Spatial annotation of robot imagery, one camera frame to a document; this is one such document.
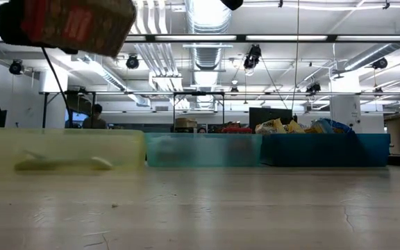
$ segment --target table surface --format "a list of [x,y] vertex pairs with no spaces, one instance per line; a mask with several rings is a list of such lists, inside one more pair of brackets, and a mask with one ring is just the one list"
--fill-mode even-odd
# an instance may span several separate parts
[[400,250],[400,167],[0,173],[0,249]]

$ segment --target teal plastic bin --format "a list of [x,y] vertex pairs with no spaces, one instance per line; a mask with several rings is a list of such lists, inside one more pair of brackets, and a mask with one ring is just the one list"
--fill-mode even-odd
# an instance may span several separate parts
[[256,167],[261,135],[147,133],[150,167]]
[[277,167],[384,167],[389,134],[276,134],[263,137],[261,163]]

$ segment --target yellow plastic bin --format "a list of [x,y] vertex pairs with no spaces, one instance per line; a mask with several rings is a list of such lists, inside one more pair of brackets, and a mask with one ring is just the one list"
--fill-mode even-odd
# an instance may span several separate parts
[[0,128],[0,170],[140,169],[145,147],[142,131]]

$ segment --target plastic storage bin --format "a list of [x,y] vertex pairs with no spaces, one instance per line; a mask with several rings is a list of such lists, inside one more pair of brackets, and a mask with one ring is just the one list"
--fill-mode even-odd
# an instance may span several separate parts
[[384,167],[389,134],[276,134],[263,137],[261,163],[278,167]]
[[151,167],[256,167],[261,135],[147,133]]
[[0,128],[0,170],[139,169],[142,131]]

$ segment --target person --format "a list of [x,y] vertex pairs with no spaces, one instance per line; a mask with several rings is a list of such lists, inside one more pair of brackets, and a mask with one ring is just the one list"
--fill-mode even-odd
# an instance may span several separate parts
[[95,104],[93,106],[94,117],[84,119],[83,128],[106,128],[106,121],[100,118],[102,112],[103,107],[99,104]]
[[197,133],[206,133],[206,128],[199,128]]

